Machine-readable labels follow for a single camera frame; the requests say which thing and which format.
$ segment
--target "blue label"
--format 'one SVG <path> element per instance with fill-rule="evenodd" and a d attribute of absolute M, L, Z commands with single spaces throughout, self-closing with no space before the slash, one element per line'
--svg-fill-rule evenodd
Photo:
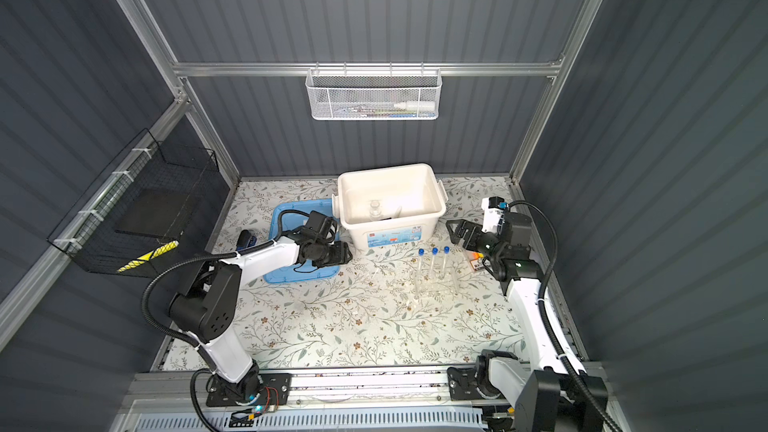
<path fill-rule="evenodd" d="M 399 244 L 401 242 L 414 242 L 422 239 L 422 226 L 404 228 L 390 228 L 368 232 L 368 246 L 379 247 L 381 245 Z"/>

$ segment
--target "floral tablecloth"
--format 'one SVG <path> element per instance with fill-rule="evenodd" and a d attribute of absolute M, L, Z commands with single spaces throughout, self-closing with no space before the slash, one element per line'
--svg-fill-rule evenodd
<path fill-rule="evenodd" d="M 418 249 L 452 246 L 445 220 L 481 222 L 483 197 L 509 198 L 503 177 L 442 180 L 448 211 L 429 240 L 357 251 L 347 236 L 354 259 L 341 266 L 338 275 L 286 284 L 267 284 L 260 278 L 240 291 L 233 326 L 259 366 L 455 364 L 474 361 L 484 348 L 510 350 L 526 359 L 517 319 L 498 283 L 484 271 L 474 272 L 459 250 L 448 260 L 458 271 L 458 294 L 450 274 L 444 281 L 435 281 L 434 274 L 433 283 L 423 282 L 426 293 L 419 300 L 414 297 Z M 243 228 L 264 239 L 274 208 L 283 202 L 335 193 L 336 180 L 331 179 L 243 182 L 214 252 L 233 250 Z M 203 366 L 189 345 L 174 341 L 162 369 Z"/>

